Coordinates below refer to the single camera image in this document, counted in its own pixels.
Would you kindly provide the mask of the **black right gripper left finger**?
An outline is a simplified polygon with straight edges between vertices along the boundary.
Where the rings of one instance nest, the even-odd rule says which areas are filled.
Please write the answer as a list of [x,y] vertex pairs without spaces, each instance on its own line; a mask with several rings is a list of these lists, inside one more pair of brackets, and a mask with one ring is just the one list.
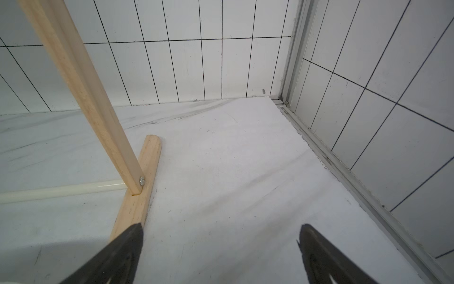
[[72,273],[64,284],[131,284],[134,282],[144,232],[140,223],[128,227],[92,259]]

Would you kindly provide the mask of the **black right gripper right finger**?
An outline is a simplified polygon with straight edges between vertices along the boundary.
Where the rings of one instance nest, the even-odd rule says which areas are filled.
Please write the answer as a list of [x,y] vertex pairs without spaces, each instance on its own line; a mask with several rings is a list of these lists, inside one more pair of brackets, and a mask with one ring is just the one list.
[[375,284],[351,259],[310,224],[301,226],[297,241],[311,284]]

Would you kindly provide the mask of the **wooden clothesline stand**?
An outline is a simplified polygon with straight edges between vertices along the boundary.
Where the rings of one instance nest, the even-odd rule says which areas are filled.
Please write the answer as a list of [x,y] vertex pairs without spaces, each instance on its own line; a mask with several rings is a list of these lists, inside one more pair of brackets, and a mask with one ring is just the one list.
[[128,189],[110,238],[144,225],[162,144],[145,138],[136,157],[64,1],[1,1],[1,28],[20,34],[23,22],[59,73]]

